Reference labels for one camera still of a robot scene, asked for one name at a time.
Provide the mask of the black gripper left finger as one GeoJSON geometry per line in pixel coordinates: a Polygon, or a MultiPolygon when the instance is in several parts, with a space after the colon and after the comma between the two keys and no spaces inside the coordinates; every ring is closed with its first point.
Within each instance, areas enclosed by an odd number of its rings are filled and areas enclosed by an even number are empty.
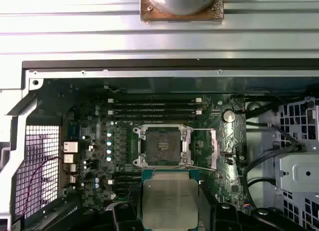
{"type": "Polygon", "coordinates": [[[83,225],[83,231],[143,231],[142,221],[129,203],[112,203],[103,212],[95,212],[83,225]]]}

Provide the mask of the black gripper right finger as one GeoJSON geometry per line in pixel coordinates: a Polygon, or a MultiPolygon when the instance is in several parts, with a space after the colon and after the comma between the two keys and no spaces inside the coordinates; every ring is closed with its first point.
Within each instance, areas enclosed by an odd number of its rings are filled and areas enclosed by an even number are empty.
{"type": "Polygon", "coordinates": [[[230,203],[220,203],[210,187],[199,185],[199,218],[206,231],[298,231],[299,225],[273,209],[257,208],[248,214],[230,203]]]}

